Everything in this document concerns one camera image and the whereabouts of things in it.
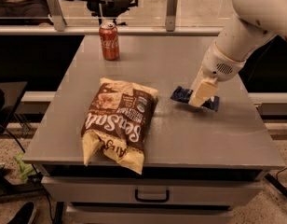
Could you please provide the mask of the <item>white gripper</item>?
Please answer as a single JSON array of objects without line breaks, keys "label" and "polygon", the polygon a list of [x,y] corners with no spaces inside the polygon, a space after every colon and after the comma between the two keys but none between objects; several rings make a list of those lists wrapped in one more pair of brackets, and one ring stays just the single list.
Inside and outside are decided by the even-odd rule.
[{"label": "white gripper", "polygon": [[213,42],[206,51],[201,68],[191,85],[193,92],[189,104],[194,107],[201,107],[217,93],[219,90],[218,82],[232,79],[243,68],[244,64],[245,61],[238,62],[224,55]]}]

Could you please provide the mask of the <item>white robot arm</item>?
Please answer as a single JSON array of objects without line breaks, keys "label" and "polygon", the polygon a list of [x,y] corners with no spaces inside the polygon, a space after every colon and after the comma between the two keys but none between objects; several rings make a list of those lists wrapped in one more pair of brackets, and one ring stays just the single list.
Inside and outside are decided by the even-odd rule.
[{"label": "white robot arm", "polygon": [[287,42],[287,0],[232,0],[234,15],[206,51],[189,104],[202,106],[275,36]]}]

